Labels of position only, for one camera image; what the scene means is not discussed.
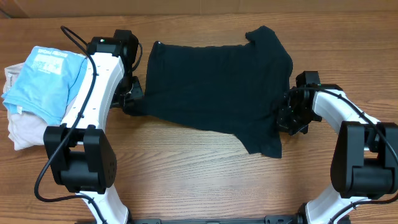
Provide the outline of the dark navy t-shirt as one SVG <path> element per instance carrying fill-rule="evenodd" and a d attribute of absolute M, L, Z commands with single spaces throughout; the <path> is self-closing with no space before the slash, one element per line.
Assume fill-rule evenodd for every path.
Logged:
<path fill-rule="evenodd" d="M 232 134 L 251 154 L 281 158 L 274 103 L 289 89 L 293 61 L 272 29 L 245 37 L 221 47 L 155 42 L 144 97 L 124 112 Z"/>

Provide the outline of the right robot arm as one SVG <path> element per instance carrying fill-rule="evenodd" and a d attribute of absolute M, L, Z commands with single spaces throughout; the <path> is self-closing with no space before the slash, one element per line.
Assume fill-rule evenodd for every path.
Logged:
<path fill-rule="evenodd" d="M 306 134 L 312 121 L 325 120 L 338 134 L 331 184 L 295 215 L 271 215 L 265 223 L 350 223 L 360 205 L 397 201 L 397 125 L 382 123 L 352 103 L 343 89 L 322 84 L 318 72 L 304 71 L 278 101 L 279 131 Z"/>

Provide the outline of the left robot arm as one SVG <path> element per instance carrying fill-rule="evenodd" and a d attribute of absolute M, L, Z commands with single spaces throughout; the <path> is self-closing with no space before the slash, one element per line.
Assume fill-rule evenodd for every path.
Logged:
<path fill-rule="evenodd" d="M 34 185 L 42 202 L 82 199 L 95 223 L 132 223 L 130 210 L 114 186 L 116 155 L 105 135 L 111 108 L 132 106 L 143 97 L 133 74 L 142 58 L 142 45 L 129 30 L 85 42 L 69 28 L 62 32 L 86 55 L 88 65 L 79 92 L 59 126 L 44 132 L 48 161 Z"/>

